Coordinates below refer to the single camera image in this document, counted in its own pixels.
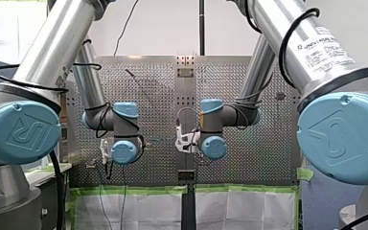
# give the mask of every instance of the wire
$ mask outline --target wire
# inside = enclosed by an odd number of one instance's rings
[[[93,66],[95,70],[102,70],[103,67],[97,63],[74,63],[76,66]]]
[[[103,110],[103,112],[101,113],[100,122],[98,123],[97,129],[95,129],[95,137],[97,138],[103,138],[107,134],[107,130],[101,135],[99,133],[100,133],[100,130],[105,129],[103,122],[110,108],[111,108],[110,103],[106,103],[106,109]]]
[[[271,76],[270,76],[270,78],[268,79],[268,81],[265,83],[265,85],[264,85],[264,86],[262,86],[262,88],[261,88],[258,92],[253,93],[253,94],[251,94],[251,95],[249,95],[249,96],[246,96],[246,97],[243,97],[243,98],[236,98],[236,99],[235,99],[235,101],[248,100],[248,99],[251,99],[251,98],[253,98],[253,97],[258,96],[259,94],[263,93],[263,92],[265,91],[265,89],[267,89],[267,88],[268,88],[268,86],[270,85],[270,83],[271,83],[271,80],[272,80],[272,79],[273,79],[273,74],[271,74]],[[257,101],[257,102],[255,102],[254,104],[260,104],[261,102],[262,102],[262,101]]]
[[[134,4],[133,4],[132,9],[130,10],[129,16],[127,17],[127,20],[126,20],[126,22],[125,22],[124,29],[122,30],[121,35],[119,35],[119,37],[118,37],[118,41],[116,42],[116,48],[115,48],[115,52],[113,53],[113,56],[116,56],[116,53],[118,52],[118,49],[119,49],[119,42],[121,42],[121,39],[122,39],[122,37],[123,37],[123,36],[124,36],[124,34],[125,34],[125,30],[127,29],[127,24],[129,23],[129,20],[130,20],[130,18],[131,18],[131,16],[132,16],[132,14],[133,14],[133,11],[134,11],[134,9],[136,8],[136,5],[137,5],[137,3],[138,3],[138,2],[139,2],[139,0],[136,0],[136,2],[134,2]]]
[[[103,193],[102,193],[102,191],[103,191],[103,186],[104,186],[104,185],[102,185],[102,186],[100,187],[100,201],[101,201],[101,206],[103,207],[103,215],[105,216],[106,221],[108,222],[108,225],[109,225],[109,227],[110,227],[110,230],[113,230],[113,228],[112,228],[112,224],[110,223],[109,217],[107,216],[106,211],[105,211],[105,208],[104,208]]]
[[[107,162],[106,162],[106,167],[105,167],[105,172],[106,172],[106,179],[110,180],[110,178],[112,177],[112,170],[113,170],[113,161],[110,163],[110,169],[109,169],[109,173],[107,172]]]
[[[250,27],[253,28],[253,30],[255,30],[255,32],[261,34],[262,31],[250,19],[251,16],[250,16],[250,12],[249,12],[249,3],[248,3],[248,0],[244,0],[244,11],[245,11],[245,16],[246,16],[247,22],[249,23]]]
[[[120,226],[120,230],[123,230],[123,222],[124,222],[124,211],[125,211],[125,203],[127,201],[127,177],[125,175],[125,166],[122,166],[122,177],[124,180],[124,201],[122,202],[122,210],[121,210],[121,226]]]
[[[132,72],[130,72],[130,70],[128,70],[128,69],[126,69],[125,70],[132,78],[133,78],[133,80],[136,82],[136,84],[139,86],[139,88],[140,88],[140,91],[142,91],[142,93],[148,98],[148,101],[149,101],[149,103],[151,104],[151,106],[153,107],[153,108],[155,108],[155,106],[154,106],[154,103],[153,103],[153,101],[152,101],[152,99],[149,97],[149,95],[146,93],[146,91],[145,91],[145,89],[142,87],[142,84],[140,84],[139,83],[139,81],[136,79],[136,76],[132,73]]]
[[[180,108],[180,109],[178,110],[178,112],[177,112],[177,119],[179,119],[179,118],[180,118],[180,114],[181,114],[181,112],[182,112],[182,111],[184,111],[184,110],[191,110],[191,111],[193,111],[193,112],[194,112],[194,114],[195,114],[195,115],[198,115],[198,112],[197,112],[194,108],[192,108],[192,107],[182,107],[182,108]]]
[[[52,159],[53,168],[55,169],[56,176],[56,184],[57,184],[57,227],[56,229],[62,229],[62,221],[64,217],[64,191],[62,190],[64,187],[64,183],[62,180],[61,170],[59,168],[59,163],[55,154],[55,151],[52,150],[50,152],[50,158]]]
[[[343,228],[341,228],[340,230],[352,230],[355,226],[360,225],[361,223],[365,222],[368,220],[368,215],[363,216],[361,218],[358,218],[357,220],[345,225]]]
[[[95,66],[96,70],[101,70],[103,67],[100,64],[96,63],[74,63],[74,65],[77,66]],[[0,70],[5,69],[13,69],[19,67],[19,64],[7,64],[7,65],[0,65]],[[23,81],[13,80],[9,79],[3,75],[0,74],[0,80],[7,81],[15,85],[23,86],[23,87],[31,87],[31,88],[37,88],[37,89],[44,89],[44,90],[51,90],[59,93],[67,93],[69,90],[66,88],[54,88],[54,87],[47,87],[39,84],[33,84],[33,83],[27,83]]]
[[[286,81],[286,83],[295,88],[294,83],[290,80],[290,78],[288,77],[288,70],[286,68],[286,50],[287,50],[287,46],[288,46],[288,42],[289,39],[292,36],[292,33],[294,33],[294,31],[297,29],[297,27],[300,25],[300,23],[302,21],[304,21],[305,19],[311,17],[311,16],[319,16],[320,14],[320,10],[318,8],[311,8],[307,11],[305,11],[303,14],[301,14],[299,17],[297,17],[297,19],[295,19],[292,23],[291,26],[289,27],[289,29],[287,30],[285,37],[283,38],[282,44],[280,46],[280,51],[279,51],[279,67],[280,67],[280,73],[283,77],[283,79]]]

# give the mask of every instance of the perforated metal panel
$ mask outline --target perforated metal panel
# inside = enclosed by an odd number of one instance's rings
[[[233,102],[241,91],[248,62],[248,57],[197,57],[197,108],[205,98]],[[286,95],[282,101],[276,99],[279,93]],[[278,68],[275,68],[272,82],[264,91],[262,100],[262,119],[256,126],[247,130],[235,127],[224,129],[229,153],[219,161],[199,166],[198,183],[293,183],[298,152],[291,153],[295,135],[291,121],[297,98],[281,78]]]
[[[222,98],[231,103],[238,96],[250,57],[196,57],[194,80],[177,77],[182,57],[100,57],[100,77],[109,102],[137,102],[139,126],[149,148],[143,158],[126,167],[131,185],[176,185],[177,169],[183,169],[184,153],[177,153],[175,112],[183,104],[194,107],[204,98]],[[128,69],[135,75],[133,78]],[[100,140],[95,131],[81,124],[83,106],[75,84],[68,82],[68,139],[70,161],[74,163],[70,182],[73,187],[98,184],[122,184],[122,168],[114,166],[111,180],[105,179],[101,163]],[[286,94],[283,101],[278,93]],[[281,79],[278,70],[264,92],[262,119],[246,131],[224,130],[229,154],[208,166],[199,166],[198,183],[248,183],[290,185],[295,179],[299,154],[292,126],[292,111],[297,97]],[[190,161],[189,169],[196,167]]]
[[[100,78],[106,99],[112,104],[138,103],[140,132],[149,145],[140,161],[125,168],[126,181],[130,185],[177,184],[173,100],[175,57],[101,57],[97,62],[103,66]],[[78,143],[75,153],[79,156],[78,165],[71,174],[72,185],[123,184],[122,168],[117,165],[113,166],[111,179],[105,179],[100,140],[95,138],[95,131],[80,122],[83,106],[78,92],[69,110],[73,110],[69,115],[74,116],[69,132],[76,133],[73,141]]]

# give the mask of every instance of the light blue joint cover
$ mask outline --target light blue joint cover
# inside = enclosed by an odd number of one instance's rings
[[[212,136],[205,139],[202,143],[202,153],[210,159],[218,160],[222,158],[228,150],[225,139],[219,136]]]
[[[136,103],[115,103],[112,110],[126,118],[135,119],[139,117]]]
[[[201,101],[201,111],[204,114],[213,113],[223,108],[223,100],[221,99],[204,99]]]
[[[303,153],[322,173],[368,185],[368,95],[332,93],[307,106],[298,121]]]
[[[111,149],[112,159],[119,165],[128,165],[136,159],[138,149],[129,141],[118,141]]]
[[[52,151],[61,137],[58,115],[43,103],[0,107],[0,164],[29,164]]]

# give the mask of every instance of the robotic arm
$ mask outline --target robotic arm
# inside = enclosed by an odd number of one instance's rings
[[[223,127],[259,121],[260,93],[276,56],[284,78],[302,95],[297,132],[302,152],[322,173],[368,185],[368,67],[347,54],[320,24],[319,10],[302,0],[248,0],[248,9],[242,0],[235,2],[250,12],[263,35],[236,102],[201,102],[200,137],[193,145],[221,158]]]
[[[129,164],[135,160],[142,145],[137,105],[109,106],[96,70],[80,66],[93,62],[91,44],[84,39],[109,2],[57,1],[13,79],[0,83],[0,165],[34,162],[56,146],[60,138],[58,93],[67,91],[65,81],[76,59],[84,122],[95,130],[114,131],[114,161]]]

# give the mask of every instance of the robot logo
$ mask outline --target robot logo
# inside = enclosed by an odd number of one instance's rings
[[[28,114],[19,114],[7,144],[26,150],[40,151],[51,125]]]
[[[343,111],[337,111],[309,128],[312,143],[337,165],[368,152],[368,142]]]

